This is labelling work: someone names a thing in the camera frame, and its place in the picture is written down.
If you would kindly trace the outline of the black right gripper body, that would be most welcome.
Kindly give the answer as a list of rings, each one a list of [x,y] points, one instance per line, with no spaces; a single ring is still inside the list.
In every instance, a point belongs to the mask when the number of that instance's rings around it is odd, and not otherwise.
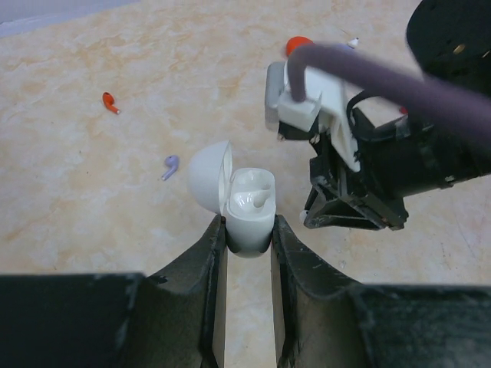
[[[409,217],[405,198],[456,181],[457,136],[410,115],[379,127],[357,106],[348,107],[347,115],[355,128],[360,169],[349,169],[330,138],[321,138],[309,162],[306,228],[400,230]]]

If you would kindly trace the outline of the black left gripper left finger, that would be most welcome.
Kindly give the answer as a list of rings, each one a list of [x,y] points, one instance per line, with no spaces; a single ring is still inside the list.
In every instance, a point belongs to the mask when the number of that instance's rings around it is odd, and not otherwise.
[[[227,247],[217,215],[201,238],[151,284],[147,367],[222,367],[225,360]]]

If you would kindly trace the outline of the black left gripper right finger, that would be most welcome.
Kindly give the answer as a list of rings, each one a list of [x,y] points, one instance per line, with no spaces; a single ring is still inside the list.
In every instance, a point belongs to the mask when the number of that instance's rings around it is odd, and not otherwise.
[[[275,355],[279,367],[366,367],[348,293],[358,282],[302,243],[281,215],[271,247]]]

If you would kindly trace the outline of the white round charging case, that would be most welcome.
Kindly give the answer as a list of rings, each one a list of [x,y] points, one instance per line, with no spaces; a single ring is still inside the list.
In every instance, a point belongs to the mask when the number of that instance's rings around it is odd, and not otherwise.
[[[275,222],[275,177],[265,169],[233,168],[226,140],[194,154],[188,189],[204,209],[226,219],[226,245],[241,258],[257,258],[269,247]]]

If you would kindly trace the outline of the white earbud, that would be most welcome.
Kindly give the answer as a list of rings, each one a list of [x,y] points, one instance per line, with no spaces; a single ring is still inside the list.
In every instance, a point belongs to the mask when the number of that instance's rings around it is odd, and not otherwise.
[[[347,46],[352,49],[355,49],[358,46],[358,43],[359,43],[359,38],[353,38],[347,43]]]

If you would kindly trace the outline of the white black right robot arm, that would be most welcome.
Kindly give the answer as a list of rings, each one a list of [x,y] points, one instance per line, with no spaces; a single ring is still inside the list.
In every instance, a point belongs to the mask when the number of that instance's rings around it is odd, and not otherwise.
[[[407,26],[423,71],[411,77],[336,46],[292,55],[293,94],[308,67],[360,87],[344,114],[357,144],[354,172],[323,133],[310,162],[305,226],[404,227],[404,199],[490,173],[490,3],[423,1]]]

